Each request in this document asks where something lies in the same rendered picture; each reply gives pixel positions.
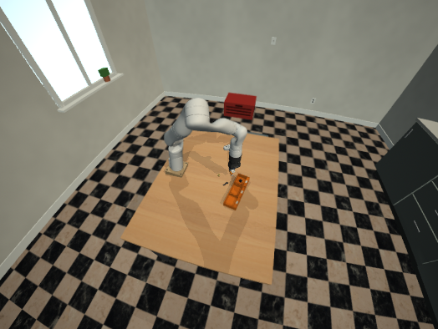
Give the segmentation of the orange rack of three bins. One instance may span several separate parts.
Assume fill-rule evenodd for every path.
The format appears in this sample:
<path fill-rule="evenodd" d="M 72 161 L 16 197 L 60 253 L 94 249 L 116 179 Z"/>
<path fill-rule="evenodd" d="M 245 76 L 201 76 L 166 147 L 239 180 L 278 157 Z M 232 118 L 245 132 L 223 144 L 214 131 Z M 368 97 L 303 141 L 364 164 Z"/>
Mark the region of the orange rack of three bins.
<path fill-rule="evenodd" d="M 247 177 L 245 175 L 238 174 L 225 201 L 223 202 L 223 205 L 236 210 L 238 203 L 242 197 L 242 194 L 246 188 L 247 182 L 249 181 L 250 177 Z M 239 180 L 242 180 L 242 182 L 239 182 Z M 234 206 L 234 207 L 233 207 Z"/>

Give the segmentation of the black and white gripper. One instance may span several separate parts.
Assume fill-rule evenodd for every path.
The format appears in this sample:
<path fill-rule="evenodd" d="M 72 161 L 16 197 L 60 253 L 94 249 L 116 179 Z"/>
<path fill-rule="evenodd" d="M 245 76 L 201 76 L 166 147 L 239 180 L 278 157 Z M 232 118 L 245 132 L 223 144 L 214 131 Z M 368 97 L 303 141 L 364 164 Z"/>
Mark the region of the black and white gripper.
<path fill-rule="evenodd" d="M 230 172 L 241 166 L 242 149 L 240 151 L 233 151 L 230 149 L 230 145 L 225 145 L 224 150 L 229 150 L 229 162 L 228 167 Z"/>

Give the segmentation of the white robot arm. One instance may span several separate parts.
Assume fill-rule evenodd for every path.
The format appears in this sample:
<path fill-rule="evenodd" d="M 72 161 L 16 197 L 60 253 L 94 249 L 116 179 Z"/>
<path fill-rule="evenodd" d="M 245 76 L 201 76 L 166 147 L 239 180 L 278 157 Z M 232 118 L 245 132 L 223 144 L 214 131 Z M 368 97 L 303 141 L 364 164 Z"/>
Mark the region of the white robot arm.
<path fill-rule="evenodd" d="M 230 149 L 233 151 L 242 149 L 242 143 L 247 136 L 244 126 L 229 119 L 221 118 L 211 124 L 207 101 L 201 98 L 191 99 L 186 102 L 180 116 L 164 135 L 165 143 L 169 146 L 169 166 L 173 171 L 183 169 L 183 142 L 192 130 L 233 135 L 230 142 Z"/>

